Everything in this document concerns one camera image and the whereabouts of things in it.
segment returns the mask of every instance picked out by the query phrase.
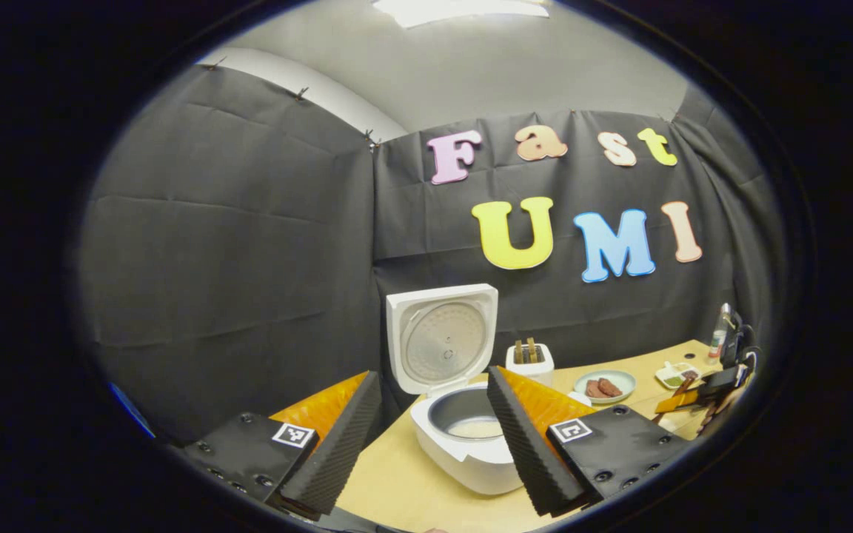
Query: ceiling light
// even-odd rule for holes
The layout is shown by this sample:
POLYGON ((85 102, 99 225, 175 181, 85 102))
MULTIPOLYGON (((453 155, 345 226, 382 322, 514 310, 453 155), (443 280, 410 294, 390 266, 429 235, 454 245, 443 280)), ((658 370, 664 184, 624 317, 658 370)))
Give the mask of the ceiling light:
POLYGON ((402 27, 466 15, 512 14, 548 17, 541 0, 378 0, 373 7, 390 14, 402 27))

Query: inner pot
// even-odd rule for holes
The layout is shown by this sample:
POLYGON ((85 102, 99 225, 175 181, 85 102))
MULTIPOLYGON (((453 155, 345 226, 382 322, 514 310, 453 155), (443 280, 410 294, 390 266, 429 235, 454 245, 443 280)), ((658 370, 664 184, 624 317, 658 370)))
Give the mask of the inner pot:
POLYGON ((427 417, 434 428, 451 438, 478 441, 502 435, 485 388, 448 392, 433 402, 427 417))

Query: ceiling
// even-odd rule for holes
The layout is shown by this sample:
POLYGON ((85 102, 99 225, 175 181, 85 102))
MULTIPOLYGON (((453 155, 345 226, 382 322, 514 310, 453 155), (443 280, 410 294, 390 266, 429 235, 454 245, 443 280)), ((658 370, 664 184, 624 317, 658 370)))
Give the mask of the ceiling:
POLYGON ((568 7, 545 6, 549 18, 471 16, 404 30, 370 0, 317 0, 224 45, 317 70, 410 132, 562 108, 673 117, 682 75, 568 7))

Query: small dish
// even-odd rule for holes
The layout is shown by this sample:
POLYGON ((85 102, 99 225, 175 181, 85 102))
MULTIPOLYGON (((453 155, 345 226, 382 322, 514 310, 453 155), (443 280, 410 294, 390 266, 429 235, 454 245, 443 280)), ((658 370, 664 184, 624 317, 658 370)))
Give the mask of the small dish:
POLYGON ((578 378, 578 381, 575 381, 575 392, 579 392, 579 394, 582 394, 585 398, 591 400, 592 404, 595 405, 619 402, 624 398, 629 397, 630 392, 634 392, 636 387, 637 379, 635 379, 633 375, 620 370, 598 370, 596 372, 588 372, 588 374, 582 375, 581 378, 578 378), (601 378, 605 378, 612 382, 615 387, 620 389, 622 394, 616 395, 616 397, 613 398, 595 398, 587 395, 585 393, 585 388, 588 387, 588 380, 597 380, 601 378))
POLYGON ((680 362, 677 364, 670 364, 670 361, 667 361, 664 362, 664 365, 666 366, 658 370, 657 374, 654 375, 656 375, 661 385, 664 385, 664 387, 671 391, 677 390, 680 388, 680 385, 683 385, 683 382, 686 379, 684 374, 687 372, 694 372, 694 374, 696 374, 695 379, 700 378, 702 375, 702 372, 690 363, 680 362))
POLYGON ((587 405, 588 407, 590 407, 592 405, 592 399, 586 397, 585 395, 582 395, 581 392, 578 392, 578 391, 568 392, 568 398, 571 398, 574 401, 581 402, 581 403, 587 405))

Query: open lid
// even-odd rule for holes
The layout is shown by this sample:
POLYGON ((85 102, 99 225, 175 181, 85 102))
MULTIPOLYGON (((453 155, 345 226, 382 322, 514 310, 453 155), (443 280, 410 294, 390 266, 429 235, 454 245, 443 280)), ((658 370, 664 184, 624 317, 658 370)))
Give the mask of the open lid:
POLYGON ((390 369, 410 394, 459 388, 489 365, 498 290, 489 284, 387 297, 390 369))

